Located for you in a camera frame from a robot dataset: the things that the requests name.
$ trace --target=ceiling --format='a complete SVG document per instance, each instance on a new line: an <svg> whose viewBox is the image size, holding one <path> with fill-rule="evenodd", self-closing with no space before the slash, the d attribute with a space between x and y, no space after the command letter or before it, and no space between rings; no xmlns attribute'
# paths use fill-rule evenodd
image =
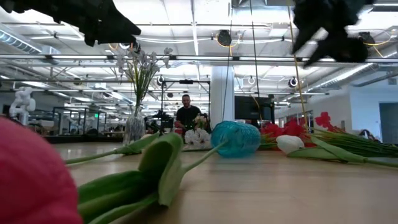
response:
<svg viewBox="0 0 398 224"><path fill-rule="evenodd" d="M289 57L292 37L289 28L289 13L287 6L280 5L282 1L253 0L255 8L251 16L250 10L243 1L233 0L232 13L229 11L231 1L228 0L114 0L116 7L133 23L141 28L142 34L137 36L141 49L146 52L163 54L166 47L171 47L174 55L192 56L221 56L227 57L229 49L220 46L214 37L220 30L231 30L231 37L234 40L234 47L231 49L232 56L253 57L254 42L257 57ZM355 26L348 27L349 33L357 35L359 32L370 32L376 43L371 47L372 58L382 58L391 54L396 41L396 24L398 12L386 12L380 10L371 11L366 7L360 14L360 22ZM47 83L46 87L57 90L95 90L100 86L108 90L124 90L116 96L104 97L101 92L63 92L58 95L69 102L69 105L90 104L92 102L100 105L102 110L108 110L105 106L113 107L119 103L118 110L128 111L125 99L134 101L134 94L130 83L120 83L119 74L115 62L101 60L81 59L82 55L111 55L120 53L121 49L113 50L117 44L86 46L84 38L76 27L68 24L56 24L49 16L36 11L27 11L23 14L6 13L0 9L0 30L7 29L18 38L33 46L44 49L51 46L61 55L75 55L68 60L57 60L57 65L43 62L28 57L1 59L0 66L3 77L19 78L29 80L73 80L82 79L81 85L71 82ZM321 39L326 35L324 30L317 33L313 40ZM309 42L299 53L298 57L308 57L316 47L314 41ZM7 43L0 42L0 54L26 54ZM173 61L172 68L161 68L151 83L150 90L144 100L145 113L153 114L160 108L161 99L160 86L156 79L161 75L166 80L191 79L207 81L211 78L212 67L226 66L225 61L197 60ZM232 69L235 75L235 90L238 94L249 94L257 91L257 83L253 83L256 77L256 66L253 61L245 63L233 62ZM298 68L300 79L303 80L303 87L311 92L325 93L326 90L313 89L316 83L333 77L337 72L350 71L358 65L339 63L319 63L315 67L306 70ZM262 93L295 93L297 90L288 87L288 80L294 77L296 70L294 62L276 61L259 62L257 66L259 91ZM206 85L181 85L174 83L169 86L168 91L173 92L173 97L164 96L166 109L169 112L175 111L179 105L180 96L188 91L196 104L201 106L203 111L208 111L208 87ZM286 95L278 95L277 101L294 101L294 96L289 98ZM85 97L92 101L81 101L75 97Z"/></svg>

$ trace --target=white column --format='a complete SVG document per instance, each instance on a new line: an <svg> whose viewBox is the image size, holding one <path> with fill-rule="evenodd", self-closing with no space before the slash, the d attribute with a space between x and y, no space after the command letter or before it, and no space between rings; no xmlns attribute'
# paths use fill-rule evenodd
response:
<svg viewBox="0 0 398 224"><path fill-rule="evenodd" d="M232 67L229 69L227 67L213 67L211 69L210 85L210 119L211 128L214 128L218 123L232 121L235 117L234 73Z"/></svg>

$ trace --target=wall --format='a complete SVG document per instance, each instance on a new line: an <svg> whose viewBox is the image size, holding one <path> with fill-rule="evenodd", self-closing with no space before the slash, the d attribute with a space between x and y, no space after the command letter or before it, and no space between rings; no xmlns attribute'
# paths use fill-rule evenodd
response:
<svg viewBox="0 0 398 224"><path fill-rule="evenodd" d="M36 101L37 110L52 111L54 106L63 106L64 98L54 95L47 95L41 92L35 92L32 95ZM11 105L15 100L15 93L0 93L0 113L2 113L3 105Z"/></svg>
<svg viewBox="0 0 398 224"><path fill-rule="evenodd" d="M341 90L331 91L326 96L312 96L305 105L305 110L312 110L314 118L326 111L329 113L332 125L340 128L341 121L345 121L347 132L352 132L349 89L348 86L344 86ZM289 115L302 113L301 104L291 104L290 106L291 108L275 111L275 118L284 118Z"/></svg>
<svg viewBox="0 0 398 224"><path fill-rule="evenodd" d="M382 77L385 72L376 72L353 82L359 84ZM353 128L367 129L376 138L382 140L380 103L398 102L398 86L388 85L387 80L373 83L363 87L351 88L351 108Z"/></svg>
<svg viewBox="0 0 398 224"><path fill-rule="evenodd" d="M380 103L398 102L398 90L355 88L351 90L353 128L367 129L382 140Z"/></svg>

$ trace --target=door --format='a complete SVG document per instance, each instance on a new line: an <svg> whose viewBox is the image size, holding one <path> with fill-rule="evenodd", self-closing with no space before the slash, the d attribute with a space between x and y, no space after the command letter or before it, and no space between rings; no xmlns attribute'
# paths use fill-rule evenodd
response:
<svg viewBox="0 0 398 224"><path fill-rule="evenodd" d="M398 103L380 103L383 143L398 144Z"/></svg>

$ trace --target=glass vase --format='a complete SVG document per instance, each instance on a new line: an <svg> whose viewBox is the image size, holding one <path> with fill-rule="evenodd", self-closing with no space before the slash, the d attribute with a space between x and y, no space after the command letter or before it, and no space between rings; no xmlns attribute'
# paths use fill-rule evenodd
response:
<svg viewBox="0 0 398 224"><path fill-rule="evenodd" d="M145 121L141 112L132 112L126 121L126 129L124 130L123 146L132 141L140 140L145 135Z"/></svg>

